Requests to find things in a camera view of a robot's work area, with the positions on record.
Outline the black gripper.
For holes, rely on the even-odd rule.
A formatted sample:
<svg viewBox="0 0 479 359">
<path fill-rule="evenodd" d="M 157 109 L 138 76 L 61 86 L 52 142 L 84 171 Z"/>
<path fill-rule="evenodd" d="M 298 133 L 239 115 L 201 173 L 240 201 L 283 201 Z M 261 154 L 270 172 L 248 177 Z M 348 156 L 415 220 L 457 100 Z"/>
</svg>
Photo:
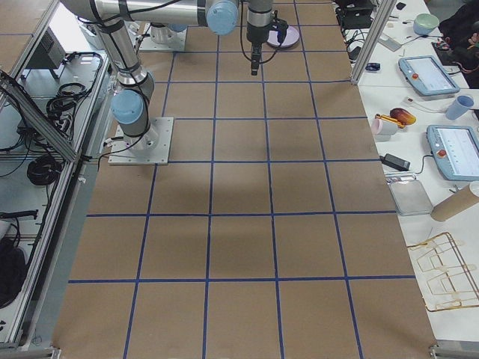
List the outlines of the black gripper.
<svg viewBox="0 0 479 359">
<path fill-rule="evenodd" d="M 262 46 L 266 42 L 266 26 L 247 25 L 246 37 L 251 43 L 251 75 L 256 76 L 260 66 Z"/>
</svg>

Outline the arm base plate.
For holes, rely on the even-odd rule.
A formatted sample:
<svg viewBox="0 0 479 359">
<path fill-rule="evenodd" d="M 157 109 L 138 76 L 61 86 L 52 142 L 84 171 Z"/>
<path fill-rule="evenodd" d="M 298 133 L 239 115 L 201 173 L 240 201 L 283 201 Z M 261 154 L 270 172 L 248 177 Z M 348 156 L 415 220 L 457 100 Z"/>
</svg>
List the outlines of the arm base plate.
<svg viewBox="0 0 479 359">
<path fill-rule="evenodd" d="M 187 25 L 148 23 L 136 42 L 141 52 L 183 52 L 186 46 Z"/>
<path fill-rule="evenodd" d="M 173 117 L 154 117 L 150 120 L 150 129 L 136 143 L 134 138 L 123 135 L 119 125 L 116 136 L 122 137 L 114 141 L 113 154 L 109 156 L 110 165 L 166 165 L 171 148 L 171 137 L 174 127 Z"/>
</svg>

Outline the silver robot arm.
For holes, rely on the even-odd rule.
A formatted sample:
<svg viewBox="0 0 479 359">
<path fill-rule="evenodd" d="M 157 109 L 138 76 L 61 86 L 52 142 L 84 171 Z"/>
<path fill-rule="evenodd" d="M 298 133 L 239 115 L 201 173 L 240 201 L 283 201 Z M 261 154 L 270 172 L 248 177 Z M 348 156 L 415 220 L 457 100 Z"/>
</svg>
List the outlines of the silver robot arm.
<svg viewBox="0 0 479 359">
<path fill-rule="evenodd" d="M 117 71 L 117 79 L 125 89 L 144 97 L 140 116 L 148 123 L 147 103 L 151 95 L 144 84 L 152 85 L 153 78 L 141 65 L 138 54 L 129 38 L 125 22 L 149 22 L 160 25 L 199 25 L 208 27 L 217 35 L 230 34 L 237 21 L 243 21 L 242 1 L 63 1 L 71 13 L 92 24 L 99 32 L 110 61 Z M 262 46 L 270 31 L 278 33 L 279 43 L 284 42 L 288 24 L 278 18 L 272 1 L 250 1 L 247 11 L 246 38 L 251 43 L 251 74 L 257 75 L 262 59 Z"/>
<path fill-rule="evenodd" d="M 179 33 L 185 31 L 188 25 L 184 24 L 164 24 L 152 22 L 150 24 L 150 37 L 154 43 L 167 43 L 178 38 Z"/>
</svg>

